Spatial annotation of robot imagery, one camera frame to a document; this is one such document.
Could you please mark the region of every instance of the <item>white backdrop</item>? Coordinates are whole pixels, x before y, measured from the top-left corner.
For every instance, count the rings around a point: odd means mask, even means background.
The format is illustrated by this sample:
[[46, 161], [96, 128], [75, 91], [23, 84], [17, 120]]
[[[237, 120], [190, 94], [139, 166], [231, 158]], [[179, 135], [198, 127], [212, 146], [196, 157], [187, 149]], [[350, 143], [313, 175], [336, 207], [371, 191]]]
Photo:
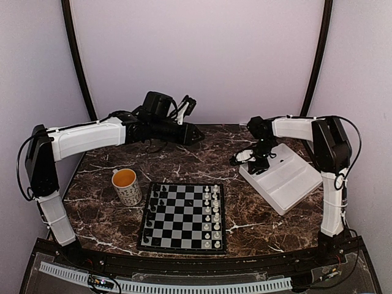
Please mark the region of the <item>white backdrop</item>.
[[195, 123], [298, 114], [323, 2], [72, 1], [98, 116], [133, 110], [148, 91], [196, 99]]

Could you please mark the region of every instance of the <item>marble table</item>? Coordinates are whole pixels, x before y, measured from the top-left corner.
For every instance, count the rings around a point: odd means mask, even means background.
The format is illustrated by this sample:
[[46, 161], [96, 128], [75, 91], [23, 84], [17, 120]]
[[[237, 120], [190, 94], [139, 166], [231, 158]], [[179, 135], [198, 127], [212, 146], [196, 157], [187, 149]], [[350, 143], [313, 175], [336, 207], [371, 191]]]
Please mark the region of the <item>marble table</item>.
[[[322, 187], [284, 216], [275, 210], [229, 165], [229, 158], [254, 142], [244, 126], [202, 125], [205, 139], [193, 146], [169, 143], [161, 152], [146, 153], [148, 143], [112, 146], [86, 153], [64, 204], [84, 248], [146, 257], [184, 258], [136, 249], [138, 230], [151, 181], [222, 183], [225, 188], [227, 255], [219, 258], [289, 252], [317, 245], [322, 221]], [[298, 140], [281, 139], [301, 157], [309, 156]], [[154, 141], [150, 150], [162, 142]], [[121, 204], [111, 186], [112, 170], [136, 171], [143, 200], [135, 207]], [[205, 258], [217, 256], [206, 255]]]

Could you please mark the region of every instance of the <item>white mug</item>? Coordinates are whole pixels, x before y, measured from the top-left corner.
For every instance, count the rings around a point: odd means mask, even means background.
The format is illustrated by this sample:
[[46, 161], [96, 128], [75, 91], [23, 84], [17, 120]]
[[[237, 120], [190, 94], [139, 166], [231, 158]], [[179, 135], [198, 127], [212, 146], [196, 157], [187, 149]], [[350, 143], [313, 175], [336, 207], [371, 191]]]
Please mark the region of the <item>white mug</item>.
[[126, 206], [134, 206], [141, 201], [141, 190], [136, 173], [129, 169], [113, 170], [111, 183], [121, 202]]

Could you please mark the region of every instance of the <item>white 3d printed part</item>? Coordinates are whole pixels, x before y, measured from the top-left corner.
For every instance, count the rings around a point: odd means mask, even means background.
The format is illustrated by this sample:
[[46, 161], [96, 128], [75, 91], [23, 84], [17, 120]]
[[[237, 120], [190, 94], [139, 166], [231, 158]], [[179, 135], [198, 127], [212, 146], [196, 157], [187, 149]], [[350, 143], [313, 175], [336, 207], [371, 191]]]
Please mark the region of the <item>white 3d printed part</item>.
[[287, 145], [272, 149], [275, 158], [268, 158], [269, 169], [260, 175], [250, 175], [247, 164], [239, 173], [283, 216], [322, 183], [321, 174]]

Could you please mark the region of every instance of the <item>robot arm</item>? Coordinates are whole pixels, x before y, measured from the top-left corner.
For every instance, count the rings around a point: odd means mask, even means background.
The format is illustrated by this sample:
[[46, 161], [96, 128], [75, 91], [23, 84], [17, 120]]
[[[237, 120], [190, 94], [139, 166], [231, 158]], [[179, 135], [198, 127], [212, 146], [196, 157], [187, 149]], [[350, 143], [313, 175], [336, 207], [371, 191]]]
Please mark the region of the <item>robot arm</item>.
[[[168, 115], [170, 105], [175, 110]], [[36, 126], [26, 155], [26, 170], [32, 196], [42, 219], [62, 246], [76, 240], [59, 193], [55, 162], [68, 156], [104, 146], [118, 146], [153, 138], [180, 145], [192, 145], [204, 139], [193, 124], [183, 122], [196, 101], [186, 96], [177, 108], [164, 94], [149, 92], [142, 106], [133, 112], [116, 111], [107, 118], [62, 128]]]
[[232, 165], [248, 164], [250, 174], [266, 171], [268, 157], [276, 138], [288, 137], [313, 142], [314, 165], [321, 172], [324, 187], [324, 213], [321, 233], [334, 237], [344, 229], [347, 193], [344, 178], [350, 164], [352, 149], [339, 118], [252, 118], [247, 128], [258, 141], [235, 154]]

